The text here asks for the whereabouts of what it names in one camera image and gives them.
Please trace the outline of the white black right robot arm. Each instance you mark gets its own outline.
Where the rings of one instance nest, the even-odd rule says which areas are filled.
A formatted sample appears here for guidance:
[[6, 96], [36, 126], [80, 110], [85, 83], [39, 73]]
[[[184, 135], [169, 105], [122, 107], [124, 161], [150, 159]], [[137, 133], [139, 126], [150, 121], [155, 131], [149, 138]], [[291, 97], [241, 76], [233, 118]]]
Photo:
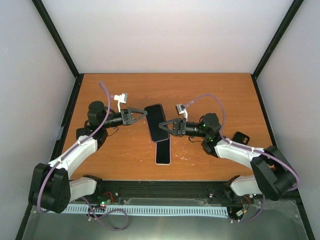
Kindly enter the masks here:
[[215, 113], [207, 113], [198, 123], [186, 118], [161, 122], [159, 128], [173, 136], [202, 138], [202, 149], [207, 155], [228, 159], [252, 170], [250, 176], [231, 179], [229, 189], [233, 195], [264, 195], [277, 201], [286, 192], [295, 190], [299, 180], [281, 151], [275, 146], [255, 148], [220, 134], [222, 128]]

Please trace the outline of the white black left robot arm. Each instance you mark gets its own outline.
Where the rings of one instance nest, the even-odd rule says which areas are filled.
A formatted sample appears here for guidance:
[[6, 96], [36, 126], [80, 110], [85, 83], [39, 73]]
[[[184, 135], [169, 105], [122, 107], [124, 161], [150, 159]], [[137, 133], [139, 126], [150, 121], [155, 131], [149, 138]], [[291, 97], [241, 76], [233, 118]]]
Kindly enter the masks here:
[[105, 143], [109, 128], [130, 126], [146, 117], [143, 109], [128, 107], [114, 112], [101, 101], [88, 106], [87, 121], [76, 130], [76, 142], [47, 164], [39, 163], [33, 170], [28, 201], [39, 213], [62, 213], [70, 202], [88, 196], [92, 201], [103, 198], [101, 178], [84, 175], [71, 180], [76, 169]]

